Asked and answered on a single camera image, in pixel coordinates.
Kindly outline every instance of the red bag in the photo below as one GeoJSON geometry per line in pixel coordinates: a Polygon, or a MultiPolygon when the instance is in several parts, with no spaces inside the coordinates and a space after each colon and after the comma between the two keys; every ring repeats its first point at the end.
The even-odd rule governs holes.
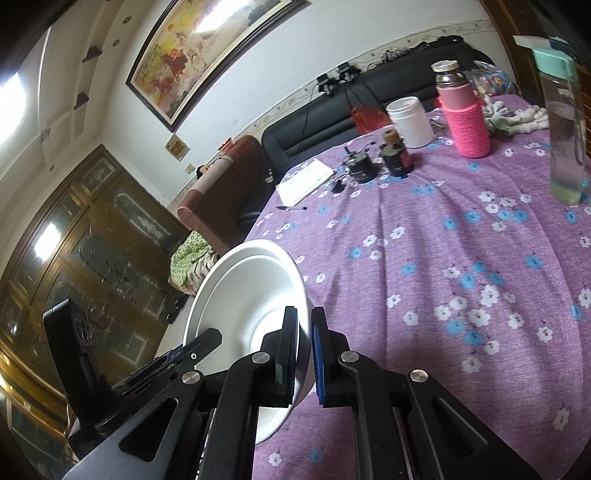
{"type": "Polygon", "coordinates": [[[376,131],[378,128],[392,125],[390,117],[380,110],[358,105],[351,110],[351,116],[361,135],[376,131]]]}

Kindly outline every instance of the ceiling light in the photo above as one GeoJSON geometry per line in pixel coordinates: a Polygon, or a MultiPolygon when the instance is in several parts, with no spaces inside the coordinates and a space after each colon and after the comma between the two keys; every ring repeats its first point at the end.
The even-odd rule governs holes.
{"type": "Polygon", "coordinates": [[[25,112],[25,91],[18,73],[0,86],[0,143],[14,132],[25,112]]]}
{"type": "Polygon", "coordinates": [[[196,33],[211,32],[217,30],[233,14],[242,7],[247,6],[252,0],[222,0],[206,16],[195,29],[196,33]]]}
{"type": "Polygon", "coordinates": [[[37,243],[35,243],[35,253],[41,260],[45,261],[51,256],[59,242],[60,232],[57,231],[53,223],[50,223],[46,226],[37,243]]]}

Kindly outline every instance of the pink bottle sleeve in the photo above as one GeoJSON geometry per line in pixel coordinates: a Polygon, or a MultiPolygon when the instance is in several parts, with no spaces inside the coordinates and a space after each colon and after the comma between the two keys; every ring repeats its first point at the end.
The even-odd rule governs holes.
{"type": "Polygon", "coordinates": [[[491,151],[491,138],[484,123],[482,107],[475,102],[461,110],[451,110],[441,102],[453,142],[459,153],[467,158],[481,158],[491,151]]]}

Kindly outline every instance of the brown sofa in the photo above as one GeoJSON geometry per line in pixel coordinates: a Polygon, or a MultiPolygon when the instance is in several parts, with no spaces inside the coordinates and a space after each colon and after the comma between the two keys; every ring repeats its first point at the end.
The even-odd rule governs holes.
{"type": "Polygon", "coordinates": [[[256,138],[238,139],[195,182],[177,209],[178,218],[220,255],[243,242],[249,231],[246,225],[256,220],[243,213],[265,181],[264,155],[256,138]]]}

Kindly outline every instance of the plastic bag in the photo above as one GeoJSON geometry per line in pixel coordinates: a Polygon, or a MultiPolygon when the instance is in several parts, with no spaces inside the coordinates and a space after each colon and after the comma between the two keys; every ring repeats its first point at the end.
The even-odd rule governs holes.
{"type": "Polygon", "coordinates": [[[481,98],[484,98],[485,95],[494,96],[515,93],[515,88],[509,76],[501,69],[479,60],[475,60],[474,64],[478,68],[464,72],[464,74],[481,98]]]}

